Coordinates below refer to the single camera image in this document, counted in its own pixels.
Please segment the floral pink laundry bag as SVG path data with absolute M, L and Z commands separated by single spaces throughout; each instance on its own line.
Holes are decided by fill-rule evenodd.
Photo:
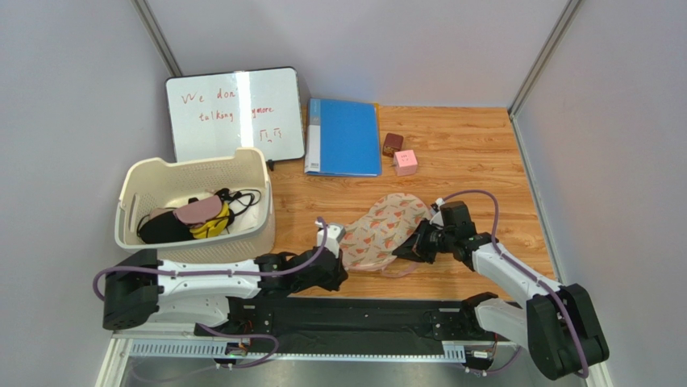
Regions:
M 388 267 L 402 246 L 423 220 L 430 218 L 429 207 L 408 193 L 391 193 L 380 198 L 368 213 L 348 224 L 340 243 L 343 266 L 349 272 L 381 272 L 384 277 L 400 278 L 411 274 L 418 263 L 390 272 Z

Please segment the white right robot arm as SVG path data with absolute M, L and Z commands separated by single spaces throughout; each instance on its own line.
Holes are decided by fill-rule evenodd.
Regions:
M 589 292 L 562 285 L 512 256 L 495 234 L 478 232 L 464 202 L 437 206 L 441 220 L 423 220 L 406 241 L 410 256 L 424 262 L 439 253 L 489 278 L 514 300 L 492 293 L 465 299 L 461 312 L 476 331 L 492 332 L 527 351 L 549 380 L 576 374 L 587 377 L 607 361 L 610 349 Z

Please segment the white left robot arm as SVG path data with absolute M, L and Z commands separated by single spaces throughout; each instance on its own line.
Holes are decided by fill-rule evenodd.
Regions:
M 108 331 L 149 323 L 218 327 L 230 319 L 232 298 L 286 298 L 310 288 L 338 291 L 353 267 L 353 252 L 387 258 L 411 233 L 409 227 L 372 231 L 330 223 L 318 229 L 315 246 L 299 255 L 281 252 L 226 264 L 161 260 L 155 249 L 144 249 L 95 276 L 102 326 Z

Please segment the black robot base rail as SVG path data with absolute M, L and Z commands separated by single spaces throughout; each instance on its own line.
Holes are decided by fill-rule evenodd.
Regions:
M 226 322 L 124 331 L 133 356 L 238 360 L 418 361 L 487 369 L 518 345 L 485 331 L 460 301 L 231 299 Z

